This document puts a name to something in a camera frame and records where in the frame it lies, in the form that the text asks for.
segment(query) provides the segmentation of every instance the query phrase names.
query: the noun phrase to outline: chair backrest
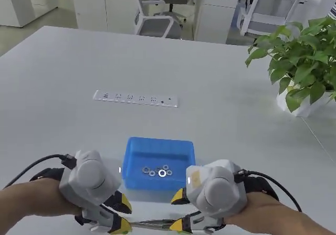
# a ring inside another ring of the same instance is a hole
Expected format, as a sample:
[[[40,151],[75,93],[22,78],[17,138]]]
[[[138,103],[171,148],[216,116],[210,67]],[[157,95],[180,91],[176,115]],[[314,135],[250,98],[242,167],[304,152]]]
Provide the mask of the chair backrest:
[[[139,13],[141,16],[144,16],[144,9],[143,9],[143,5],[141,0],[136,0],[136,3],[138,4],[138,8],[139,8]]]
[[[300,0],[254,0],[245,22],[283,25],[293,14]]]

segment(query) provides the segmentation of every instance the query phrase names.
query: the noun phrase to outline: black strap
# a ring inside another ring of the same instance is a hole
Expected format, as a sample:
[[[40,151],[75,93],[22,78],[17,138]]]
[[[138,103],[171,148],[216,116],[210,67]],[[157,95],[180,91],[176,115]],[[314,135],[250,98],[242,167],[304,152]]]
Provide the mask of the black strap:
[[[246,177],[244,179],[244,186],[246,193],[262,192],[279,201],[278,195],[275,193],[266,179],[262,177]]]
[[[51,178],[57,181],[61,181],[63,172],[64,168],[46,168],[33,176],[29,181],[35,181],[41,178]]]

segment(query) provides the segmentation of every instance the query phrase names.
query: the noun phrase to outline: blue plastic bin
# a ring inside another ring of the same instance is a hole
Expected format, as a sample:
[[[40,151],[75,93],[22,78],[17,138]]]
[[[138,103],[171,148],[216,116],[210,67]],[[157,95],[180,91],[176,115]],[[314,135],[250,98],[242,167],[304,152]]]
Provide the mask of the blue plastic bin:
[[[168,165],[171,176],[153,177],[142,169]],[[174,141],[131,137],[127,143],[122,178],[127,189],[178,190],[185,187],[185,171],[195,165],[194,145],[189,141]]]

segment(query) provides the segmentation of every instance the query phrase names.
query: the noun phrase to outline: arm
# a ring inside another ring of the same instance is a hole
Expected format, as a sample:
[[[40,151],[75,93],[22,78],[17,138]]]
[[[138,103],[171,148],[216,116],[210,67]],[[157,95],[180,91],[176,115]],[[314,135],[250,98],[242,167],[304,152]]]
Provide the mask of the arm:
[[[247,195],[248,204],[238,215],[224,221],[252,233],[271,235],[335,235],[307,215],[292,210],[263,193]]]
[[[25,216],[80,214],[80,208],[66,201],[58,186],[58,181],[44,178],[1,190],[0,235],[4,235]]]

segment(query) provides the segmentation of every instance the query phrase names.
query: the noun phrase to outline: potted plant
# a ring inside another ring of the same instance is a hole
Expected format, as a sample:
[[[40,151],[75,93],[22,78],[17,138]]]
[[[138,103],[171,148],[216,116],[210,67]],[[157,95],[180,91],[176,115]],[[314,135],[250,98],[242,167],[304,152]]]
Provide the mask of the potted plant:
[[[273,34],[260,36],[248,49],[246,65],[271,57],[271,83],[280,84],[278,105],[306,117],[336,100],[336,21],[326,17],[310,20],[308,28],[297,22],[289,26],[299,35],[294,37],[288,26],[279,26]]]

